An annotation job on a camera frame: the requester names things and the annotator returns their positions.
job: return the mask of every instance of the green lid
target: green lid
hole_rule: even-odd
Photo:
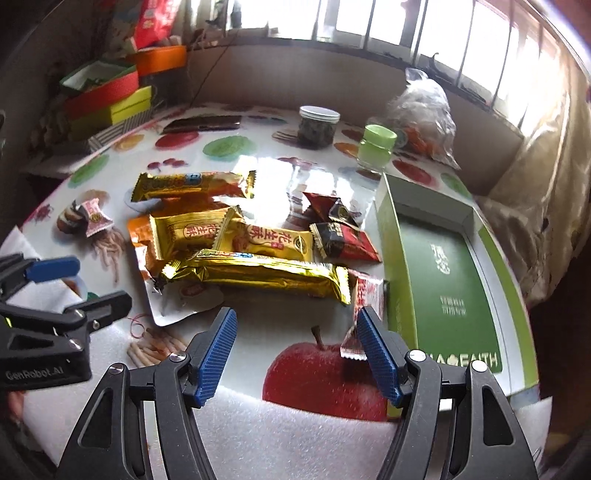
[[[365,125],[363,139],[378,147],[391,151],[396,143],[396,134],[391,130],[382,127],[382,125]]]

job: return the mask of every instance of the black phone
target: black phone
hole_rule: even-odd
[[[240,115],[211,115],[191,116],[179,118],[170,122],[162,133],[185,133],[206,130],[237,130],[240,127],[242,117]]]

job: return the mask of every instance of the beige curtain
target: beige curtain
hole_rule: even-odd
[[[478,199],[528,307],[552,294],[591,229],[589,84],[566,48],[557,62],[555,78],[538,79],[552,88],[534,99],[533,108],[545,103],[547,113],[537,115],[514,163]]]

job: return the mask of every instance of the red string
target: red string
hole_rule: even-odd
[[[146,331],[146,327],[139,321],[140,318],[144,318],[144,317],[149,317],[149,315],[147,313],[138,313],[133,318],[132,317],[127,317],[129,320],[131,320],[131,323],[129,324],[129,333],[135,339],[140,339],[140,338],[143,338],[143,336],[144,336],[144,333]],[[134,334],[134,323],[136,323],[140,327],[142,327],[142,333],[140,335]]]

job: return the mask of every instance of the white jar lid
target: white jar lid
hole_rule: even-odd
[[[321,106],[306,105],[300,107],[300,115],[302,118],[309,118],[311,120],[319,120],[320,122],[327,122],[336,124],[340,120],[340,113],[322,108]]]

